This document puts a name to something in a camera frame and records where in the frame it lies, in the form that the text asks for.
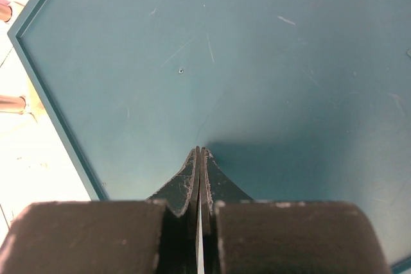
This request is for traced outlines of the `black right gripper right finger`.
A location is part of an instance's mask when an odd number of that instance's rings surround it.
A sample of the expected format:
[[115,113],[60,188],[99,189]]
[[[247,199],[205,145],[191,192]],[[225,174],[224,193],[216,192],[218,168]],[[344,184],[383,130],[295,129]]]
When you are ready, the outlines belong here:
[[214,204],[240,203],[252,198],[219,168],[212,153],[200,150],[199,167],[199,272],[218,273],[218,245]]

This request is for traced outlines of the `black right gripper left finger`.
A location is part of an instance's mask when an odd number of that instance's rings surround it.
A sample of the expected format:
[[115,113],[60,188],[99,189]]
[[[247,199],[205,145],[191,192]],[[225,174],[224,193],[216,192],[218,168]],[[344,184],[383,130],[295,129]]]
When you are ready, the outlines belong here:
[[163,201],[157,273],[196,273],[200,148],[193,148],[180,171],[148,199]]

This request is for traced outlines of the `teal drawer cabinet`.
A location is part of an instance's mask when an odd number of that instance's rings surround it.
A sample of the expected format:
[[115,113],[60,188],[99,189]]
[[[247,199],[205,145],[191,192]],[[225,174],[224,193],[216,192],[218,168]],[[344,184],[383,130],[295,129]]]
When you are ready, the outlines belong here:
[[8,36],[93,200],[196,146],[256,200],[344,200],[410,269],[410,0],[29,0]]

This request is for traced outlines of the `white two-tier shelf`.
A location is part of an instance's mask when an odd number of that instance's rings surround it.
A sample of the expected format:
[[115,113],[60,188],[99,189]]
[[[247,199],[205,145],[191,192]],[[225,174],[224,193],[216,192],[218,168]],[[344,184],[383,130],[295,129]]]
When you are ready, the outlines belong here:
[[21,4],[1,0],[2,236],[31,203],[89,199],[7,36],[21,10]]

